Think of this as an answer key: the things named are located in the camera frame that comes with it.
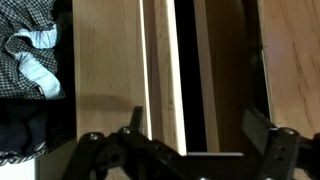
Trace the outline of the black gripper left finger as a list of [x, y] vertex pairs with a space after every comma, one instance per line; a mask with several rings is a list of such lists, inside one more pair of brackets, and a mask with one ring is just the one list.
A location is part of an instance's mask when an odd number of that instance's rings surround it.
[[114, 168], [131, 180], [182, 180], [171, 164], [178, 154], [141, 133], [142, 116], [143, 107], [135, 106], [128, 126], [108, 136], [100, 132], [83, 135], [62, 180], [105, 180]]

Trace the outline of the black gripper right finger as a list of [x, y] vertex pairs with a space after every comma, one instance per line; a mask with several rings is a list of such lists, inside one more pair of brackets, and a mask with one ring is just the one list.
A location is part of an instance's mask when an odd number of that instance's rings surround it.
[[294, 180], [302, 169], [311, 180], [320, 180], [320, 134], [312, 138], [297, 130], [274, 125], [256, 108], [244, 111], [242, 129], [263, 155], [258, 180]]

